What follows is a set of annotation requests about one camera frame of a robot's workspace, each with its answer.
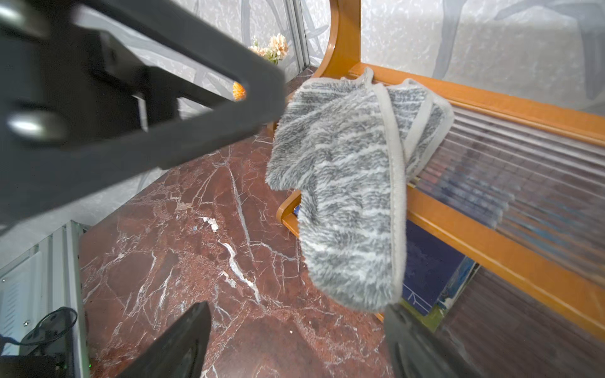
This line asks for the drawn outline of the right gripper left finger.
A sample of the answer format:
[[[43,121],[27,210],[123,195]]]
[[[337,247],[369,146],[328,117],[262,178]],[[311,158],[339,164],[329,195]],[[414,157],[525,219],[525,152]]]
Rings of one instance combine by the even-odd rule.
[[[209,304],[193,304],[119,376],[200,377],[211,329]]]

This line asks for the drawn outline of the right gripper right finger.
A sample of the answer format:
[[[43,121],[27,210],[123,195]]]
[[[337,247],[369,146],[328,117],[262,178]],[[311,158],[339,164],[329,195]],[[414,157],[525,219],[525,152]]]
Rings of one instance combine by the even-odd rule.
[[[400,304],[385,308],[384,334],[396,377],[477,376]]]

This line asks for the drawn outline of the grey striped fluffy cloth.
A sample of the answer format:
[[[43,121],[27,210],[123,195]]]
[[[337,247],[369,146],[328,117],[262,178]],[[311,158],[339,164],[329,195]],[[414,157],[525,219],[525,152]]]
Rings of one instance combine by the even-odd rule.
[[[399,301],[406,270],[407,186],[455,119],[452,104],[407,79],[384,85],[314,78],[274,135],[266,183],[301,193],[299,240],[314,286],[377,313]]]

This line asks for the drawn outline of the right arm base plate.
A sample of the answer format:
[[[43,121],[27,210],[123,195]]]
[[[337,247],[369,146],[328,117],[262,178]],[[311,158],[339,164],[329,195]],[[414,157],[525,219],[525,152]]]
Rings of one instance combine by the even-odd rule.
[[[40,320],[20,341],[1,337],[1,347],[19,347],[17,354],[1,356],[2,377],[74,377],[74,327],[78,314],[72,308],[59,307]]]

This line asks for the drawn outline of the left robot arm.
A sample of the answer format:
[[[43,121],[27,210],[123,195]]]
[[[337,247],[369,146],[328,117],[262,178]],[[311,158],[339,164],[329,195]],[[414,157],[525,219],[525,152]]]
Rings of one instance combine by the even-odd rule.
[[[234,102],[143,63],[77,1],[1,4],[1,228],[254,135],[285,109],[275,65],[171,1],[88,7],[242,84]]]

